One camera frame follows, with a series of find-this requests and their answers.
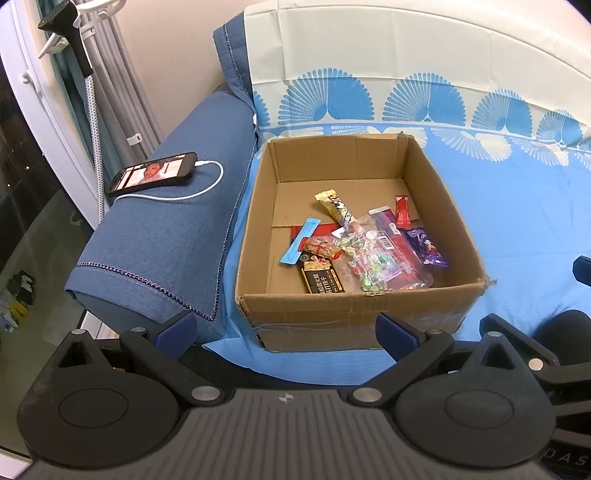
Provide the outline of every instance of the phone screen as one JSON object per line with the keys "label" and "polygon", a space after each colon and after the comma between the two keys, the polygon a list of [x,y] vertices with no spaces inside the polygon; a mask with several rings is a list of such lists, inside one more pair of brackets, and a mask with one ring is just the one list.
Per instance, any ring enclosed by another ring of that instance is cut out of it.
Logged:
{"label": "phone screen", "polygon": [[187,154],[182,154],[170,158],[161,158],[160,160],[152,160],[126,168],[113,191],[118,192],[136,185],[146,185],[176,177],[186,156]]}

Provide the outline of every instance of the blue sofa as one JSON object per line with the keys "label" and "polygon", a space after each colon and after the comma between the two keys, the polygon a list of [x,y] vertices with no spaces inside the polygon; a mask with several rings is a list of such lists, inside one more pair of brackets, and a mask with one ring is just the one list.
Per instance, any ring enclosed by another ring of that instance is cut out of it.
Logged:
{"label": "blue sofa", "polygon": [[[200,160],[222,163],[222,181],[184,202],[116,202],[66,283],[76,301],[118,333],[150,329],[183,310],[198,318],[197,343],[220,339],[225,331],[222,268],[258,136],[242,14],[216,30],[214,40],[229,88],[201,102],[150,159],[194,151]],[[217,175],[215,165],[202,166],[185,186],[147,193],[185,196]]]}

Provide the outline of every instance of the wall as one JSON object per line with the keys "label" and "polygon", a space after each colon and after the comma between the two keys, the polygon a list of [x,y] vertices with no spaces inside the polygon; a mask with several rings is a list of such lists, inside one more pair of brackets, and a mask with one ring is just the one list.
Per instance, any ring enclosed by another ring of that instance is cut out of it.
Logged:
{"label": "wall", "polygon": [[213,31],[256,0],[128,0],[117,23],[164,138],[223,82]]}

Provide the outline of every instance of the white charging cable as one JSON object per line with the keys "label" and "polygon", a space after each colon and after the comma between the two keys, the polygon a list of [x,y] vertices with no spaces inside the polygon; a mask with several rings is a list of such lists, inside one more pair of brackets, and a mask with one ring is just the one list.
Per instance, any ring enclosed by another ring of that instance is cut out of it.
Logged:
{"label": "white charging cable", "polygon": [[191,195],[187,195],[186,197],[174,197],[174,198],[169,198],[169,197],[153,197],[151,195],[142,195],[140,193],[126,193],[125,195],[121,195],[119,197],[116,197],[115,200],[113,201],[113,203],[115,203],[117,200],[121,200],[121,199],[124,199],[126,197],[133,197],[133,198],[138,198],[138,199],[156,200],[158,202],[180,202],[181,200],[189,200],[189,199],[192,199],[192,198],[195,198],[195,197],[199,197],[200,195],[203,195],[204,193],[207,193],[207,192],[209,192],[209,190],[211,190],[212,188],[214,188],[218,183],[220,183],[220,181],[221,181],[221,179],[223,177],[223,166],[218,161],[215,161],[215,160],[197,161],[197,162],[195,162],[195,166],[196,167],[200,167],[202,165],[207,165],[208,163],[215,163],[218,167],[220,167],[220,176],[217,178],[216,181],[214,181],[205,190],[201,190],[200,192],[193,193]]}

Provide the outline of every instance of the plastic bag of candy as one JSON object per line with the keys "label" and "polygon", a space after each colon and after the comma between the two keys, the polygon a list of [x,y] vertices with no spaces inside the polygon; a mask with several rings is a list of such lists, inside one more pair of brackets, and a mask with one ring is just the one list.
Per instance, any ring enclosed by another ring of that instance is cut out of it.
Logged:
{"label": "plastic bag of candy", "polygon": [[352,220],[336,245],[348,254],[363,291],[411,290],[433,284],[412,249],[404,251],[394,244],[369,215]]}

